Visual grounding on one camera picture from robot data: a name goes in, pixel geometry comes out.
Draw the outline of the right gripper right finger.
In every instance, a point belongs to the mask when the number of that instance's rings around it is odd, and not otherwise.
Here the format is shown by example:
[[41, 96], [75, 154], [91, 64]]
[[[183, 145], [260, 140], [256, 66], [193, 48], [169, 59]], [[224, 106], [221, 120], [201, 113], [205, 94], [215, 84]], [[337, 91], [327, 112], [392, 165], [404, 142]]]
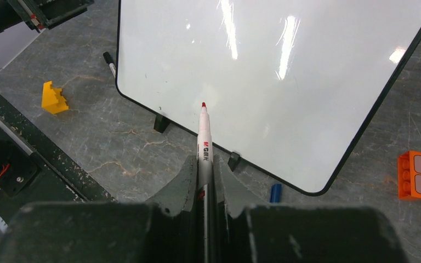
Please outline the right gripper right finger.
[[244, 208], [269, 204], [242, 184], [219, 155], [213, 157], [213, 173], [218, 210], [229, 217], [237, 218]]

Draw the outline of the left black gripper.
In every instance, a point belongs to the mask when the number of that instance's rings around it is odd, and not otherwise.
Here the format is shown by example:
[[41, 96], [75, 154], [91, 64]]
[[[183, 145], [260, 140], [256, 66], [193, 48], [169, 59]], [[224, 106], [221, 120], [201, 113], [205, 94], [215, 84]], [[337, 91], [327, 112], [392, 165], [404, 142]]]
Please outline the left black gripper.
[[7, 0], [32, 30], [52, 29], [84, 13], [93, 0]]

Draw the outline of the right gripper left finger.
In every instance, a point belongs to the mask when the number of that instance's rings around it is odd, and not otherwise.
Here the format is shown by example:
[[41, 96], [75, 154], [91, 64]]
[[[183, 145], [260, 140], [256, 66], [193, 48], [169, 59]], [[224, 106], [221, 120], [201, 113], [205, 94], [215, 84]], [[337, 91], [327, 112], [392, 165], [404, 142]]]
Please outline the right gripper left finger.
[[197, 185], [197, 159], [187, 156], [177, 175], [146, 203], [157, 205], [164, 214], [176, 217], [183, 211], [192, 211]]

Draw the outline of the red whiteboard marker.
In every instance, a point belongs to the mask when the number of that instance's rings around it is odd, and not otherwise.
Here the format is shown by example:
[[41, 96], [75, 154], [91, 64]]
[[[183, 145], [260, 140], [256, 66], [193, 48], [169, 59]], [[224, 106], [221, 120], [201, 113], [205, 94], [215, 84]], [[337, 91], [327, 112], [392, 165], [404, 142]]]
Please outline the red whiteboard marker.
[[197, 261], [215, 262], [213, 145], [210, 117], [202, 103], [197, 136]]

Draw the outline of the white whiteboard black frame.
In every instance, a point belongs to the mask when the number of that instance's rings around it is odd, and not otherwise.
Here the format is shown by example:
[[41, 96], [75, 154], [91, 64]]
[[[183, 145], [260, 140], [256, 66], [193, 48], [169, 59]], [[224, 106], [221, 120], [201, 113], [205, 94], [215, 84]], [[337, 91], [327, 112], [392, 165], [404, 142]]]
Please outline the white whiteboard black frame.
[[120, 1], [116, 88], [308, 196], [421, 40], [421, 1]]

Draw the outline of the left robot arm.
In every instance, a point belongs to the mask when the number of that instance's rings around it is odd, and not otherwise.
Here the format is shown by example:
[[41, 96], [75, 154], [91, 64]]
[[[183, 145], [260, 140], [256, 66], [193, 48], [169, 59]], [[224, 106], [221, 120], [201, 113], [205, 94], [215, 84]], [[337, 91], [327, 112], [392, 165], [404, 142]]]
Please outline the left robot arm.
[[25, 23], [31, 30], [52, 29], [84, 12], [93, 0], [0, 0], [0, 33]]

